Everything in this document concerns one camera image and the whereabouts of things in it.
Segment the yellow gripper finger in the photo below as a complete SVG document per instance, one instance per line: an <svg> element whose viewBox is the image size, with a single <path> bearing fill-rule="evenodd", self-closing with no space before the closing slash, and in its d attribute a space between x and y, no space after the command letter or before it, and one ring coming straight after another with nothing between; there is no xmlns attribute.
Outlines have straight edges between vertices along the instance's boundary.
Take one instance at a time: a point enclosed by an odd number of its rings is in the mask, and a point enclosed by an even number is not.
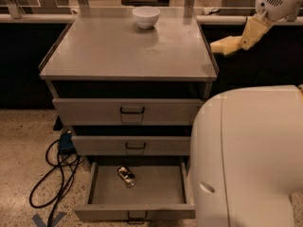
<svg viewBox="0 0 303 227"><path fill-rule="evenodd" d="M240 39L240 47L249 50L253 47L273 26L267 18L259 16L249 17Z"/></svg>

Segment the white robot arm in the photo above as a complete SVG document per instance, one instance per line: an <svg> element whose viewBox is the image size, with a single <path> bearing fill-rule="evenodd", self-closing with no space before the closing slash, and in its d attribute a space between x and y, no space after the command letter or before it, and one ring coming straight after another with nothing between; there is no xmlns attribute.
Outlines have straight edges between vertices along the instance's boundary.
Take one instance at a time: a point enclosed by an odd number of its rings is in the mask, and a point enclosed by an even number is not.
<svg viewBox="0 0 303 227"><path fill-rule="evenodd" d="M302 188L302 56L278 64L275 85L222 92L195 117L190 139L197 227L294 227Z"/></svg>

